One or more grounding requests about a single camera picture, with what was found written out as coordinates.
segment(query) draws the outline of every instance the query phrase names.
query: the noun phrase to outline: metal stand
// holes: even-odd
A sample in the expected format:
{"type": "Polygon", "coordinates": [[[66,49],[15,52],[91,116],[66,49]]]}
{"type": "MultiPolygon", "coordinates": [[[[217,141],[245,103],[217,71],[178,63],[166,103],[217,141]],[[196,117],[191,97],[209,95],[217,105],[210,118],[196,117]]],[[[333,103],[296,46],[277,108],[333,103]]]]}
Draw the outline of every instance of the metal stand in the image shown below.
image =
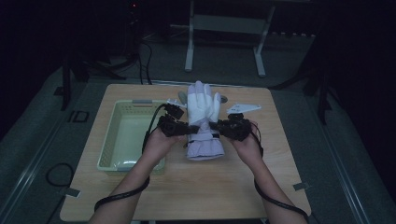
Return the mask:
{"type": "Polygon", "coordinates": [[[192,70],[194,30],[210,30],[261,35],[260,43],[257,47],[253,48],[253,53],[256,60],[258,75],[259,77],[265,77],[265,70],[262,62],[262,47],[268,35],[274,12],[275,7],[271,7],[266,20],[200,15],[194,14],[194,0],[190,0],[189,45],[184,67],[185,71],[190,72],[192,70]]]}

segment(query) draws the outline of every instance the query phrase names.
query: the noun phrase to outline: black device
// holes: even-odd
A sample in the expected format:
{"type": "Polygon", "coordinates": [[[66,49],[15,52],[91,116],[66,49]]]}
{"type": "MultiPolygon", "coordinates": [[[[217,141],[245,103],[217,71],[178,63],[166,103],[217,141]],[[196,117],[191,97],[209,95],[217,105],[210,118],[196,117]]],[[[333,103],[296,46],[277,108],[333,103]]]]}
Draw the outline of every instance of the black device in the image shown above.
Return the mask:
{"type": "Polygon", "coordinates": [[[165,136],[198,133],[199,126],[189,125],[187,122],[179,121],[184,114],[184,111],[179,106],[168,104],[164,106],[164,109],[168,113],[160,117],[157,126],[161,128],[165,136]]]}
{"type": "Polygon", "coordinates": [[[216,122],[209,122],[211,129],[219,131],[225,137],[242,142],[251,133],[251,124],[248,119],[244,119],[242,113],[230,114],[228,119],[216,122]]]}

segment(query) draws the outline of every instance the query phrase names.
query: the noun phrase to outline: black wire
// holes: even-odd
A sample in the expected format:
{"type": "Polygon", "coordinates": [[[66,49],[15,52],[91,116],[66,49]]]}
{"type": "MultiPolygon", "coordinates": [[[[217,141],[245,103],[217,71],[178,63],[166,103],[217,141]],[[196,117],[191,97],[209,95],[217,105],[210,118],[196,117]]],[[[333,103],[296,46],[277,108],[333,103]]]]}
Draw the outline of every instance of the black wire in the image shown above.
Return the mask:
{"type": "Polygon", "coordinates": [[[125,192],[125,193],[121,193],[121,194],[116,194],[116,195],[111,195],[108,197],[105,197],[101,200],[99,200],[96,204],[95,207],[93,209],[93,211],[96,211],[100,206],[102,206],[105,203],[111,203],[120,199],[125,199],[128,197],[132,197],[140,192],[142,192],[147,186],[149,185],[149,177],[146,179],[145,183],[143,183],[142,186],[140,186],[137,189],[133,189],[131,191],[125,192]]]}
{"type": "Polygon", "coordinates": [[[273,203],[274,205],[279,206],[281,208],[288,209],[290,211],[296,212],[296,213],[302,215],[305,218],[306,222],[309,223],[308,215],[301,208],[298,208],[298,207],[295,207],[295,206],[292,206],[292,205],[289,205],[289,204],[286,204],[286,203],[282,203],[282,202],[280,202],[278,200],[270,198],[268,195],[266,195],[264,192],[262,192],[262,190],[260,189],[260,187],[257,184],[256,180],[254,180],[254,187],[256,188],[256,190],[260,194],[260,196],[262,196],[267,202],[273,203]]]}
{"type": "MultiPolygon", "coordinates": [[[[250,123],[253,124],[256,127],[257,131],[259,132],[259,137],[257,137],[257,135],[253,131],[251,131],[250,133],[252,134],[252,136],[253,136],[254,140],[256,141],[256,143],[259,145],[260,153],[263,156],[264,150],[262,148],[262,133],[260,132],[259,127],[257,127],[256,124],[254,124],[252,122],[250,122],[250,123]]],[[[277,200],[275,200],[273,198],[270,198],[268,195],[266,195],[264,192],[262,192],[262,190],[260,189],[259,185],[256,182],[256,179],[254,180],[254,187],[256,188],[256,190],[260,194],[260,196],[262,196],[267,202],[273,203],[273,204],[275,204],[275,205],[277,205],[279,207],[282,207],[282,208],[288,209],[290,211],[296,212],[296,213],[302,215],[305,218],[306,222],[309,223],[308,214],[304,210],[302,210],[302,209],[300,209],[298,207],[286,204],[286,203],[282,203],[282,202],[277,201],[277,200]]]]}
{"type": "MultiPolygon", "coordinates": [[[[70,164],[65,163],[65,162],[61,162],[61,163],[58,163],[58,164],[52,166],[52,167],[47,171],[47,173],[46,173],[46,180],[47,180],[47,182],[48,182],[51,186],[53,186],[53,187],[67,187],[67,188],[69,188],[70,185],[71,185],[71,183],[72,183],[74,174],[75,174],[74,169],[73,169],[73,167],[72,167],[70,164]],[[59,184],[59,183],[53,182],[53,181],[50,179],[50,174],[51,174],[51,172],[52,172],[53,170],[55,170],[56,168],[60,167],[60,166],[65,166],[65,167],[67,167],[67,168],[69,169],[69,171],[70,171],[70,178],[69,178],[69,180],[68,180],[67,183],[59,184]]],[[[50,221],[52,220],[53,216],[55,215],[56,211],[58,210],[59,206],[62,204],[62,202],[64,201],[65,198],[66,198],[65,195],[62,196],[62,198],[61,198],[61,199],[59,200],[59,202],[56,204],[55,208],[52,210],[52,213],[50,214],[50,216],[49,216],[49,218],[47,219],[47,222],[46,222],[46,223],[50,223],[50,221]]]]}
{"type": "Polygon", "coordinates": [[[140,84],[143,85],[143,77],[142,77],[142,58],[140,57],[140,54],[137,58],[139,60],[139,76],[140,76],[140,84]]]}
{"type": "Polygon", "coordinates": [[[147,62],[147,64],[146,64],[146,77],[147,77],[147,79],[148,79],[148,84],[149,84],[149,85],[152,85],[151,78],[149,77],[149,62],[151,61],[152,48],[151,48],[148,44],[146,44],[146,43],[144,43],[144,42],[142,42],[142,44],[143,44],[144,46],[147,46],[148,49],[149,49],[148,62],[147,62]]]}
{"type": "Polygon", "coordinates": [[[150,123],[149,126],[148,126],[148,133],[150,133],[150,131],[151,131],[152,124],[154,123],[154,120],[155,120],[155,118],[157,117],[158,112],[160,111],[161,108],[163,108],[163,107],[165,107],[165,106],[166,106],[166,104],[161,104],[161,105],[158,106],[158,108],[155,110],[154,115],[152,116],[152,119],[151,119],[151,123],[150,123]]]}

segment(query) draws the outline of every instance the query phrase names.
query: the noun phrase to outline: black strap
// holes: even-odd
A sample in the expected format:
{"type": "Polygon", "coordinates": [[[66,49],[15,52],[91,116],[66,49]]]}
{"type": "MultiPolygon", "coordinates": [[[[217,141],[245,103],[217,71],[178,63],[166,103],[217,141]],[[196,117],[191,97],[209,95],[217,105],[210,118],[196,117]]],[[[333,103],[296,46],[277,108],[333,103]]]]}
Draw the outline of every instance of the black strap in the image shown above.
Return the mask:
{"type": "Polygon", "coordinates": [[[219,133],[212,133],[212,136],[213,136],[213,138],[220,138],[220,134],[219,133]]]}
{"type": "Polygon", "coordinates": [[[116,200],[132,197],[132,196],[142,192],[148,185],[149,185],[149,177],[146,179],[145,183],[143,183],[143,185],[140,186],[137,189],[133,189],[131,191],[128,191],[128,192],[125,192],[125,193],[121,193],[121,194],[111,195],[111,196],[108,196],[106,198],[103,198],[103,199],[99,200],[95,204],[94,211],[96,211],[100,206],[102,206],[105,203],[111,203],[111,202],[114,202],[116,200]]]}
{"type": "Polygon", "coordinates": [[[296,212],[296,213],[302,215],[305,218],[306,222],[309,223],[308,215],[306,214],[306,212],[304,210],[302,210],[302,209],[300,209],[298,207],[295,207],[295,206],[292,206],[292,205],[289,205],[289,204],[286,204],[286,203],[282,203],[280,201],[277,201],[275,199],[270,198],[268,195],[266,195],[264,192],[262,192],[262,190],[260,189],[259,185],[256,182],[256,179],[254,180],[254,187],[256,188],[256,190],[260,194],[260,196],[262,196],[269,203],[273,203],[273,204],[275,204],[275,205],[277,205],[279,207],[282,207],[282,208],[291,210],[293,212],[296,212]]]}

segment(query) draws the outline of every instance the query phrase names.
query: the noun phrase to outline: wooden table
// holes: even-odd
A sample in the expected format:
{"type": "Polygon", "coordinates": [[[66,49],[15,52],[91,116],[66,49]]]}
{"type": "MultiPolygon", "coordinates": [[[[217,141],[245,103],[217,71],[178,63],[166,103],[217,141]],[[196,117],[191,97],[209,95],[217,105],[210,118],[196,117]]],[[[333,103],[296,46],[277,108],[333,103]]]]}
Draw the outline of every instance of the wooden table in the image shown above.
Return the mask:
{"type": "MultiPolygon", "coordinates": [[[[276,181],[296,206],[309,215],[311,208],[303,189],[271,92],[260,88],[212,87],[228,98],[221,106],[220,119],[235,103],[257,104],[262,109],[248,112],[262,133],[263,159],[276,181]]],[[[187,86],[113,84],[106,89],[96,119],[71,184],[80,190],[77,198],[66,197],[61,211],[64,221],[85,221],[93,214],[95,203],[106,197],[125,173],[103,172],[96,168],[114,104],[125,99],[166,100],[177,98],[187,86]]],[[[220,138],[225,155],[211,161],[186,159],[184,143],[174,145],[165,158],[164,172],[152,175],[136,208],[135,220],[226,219],[266,217],[253,175],[241,162],[232,145],[220,138]]]]}

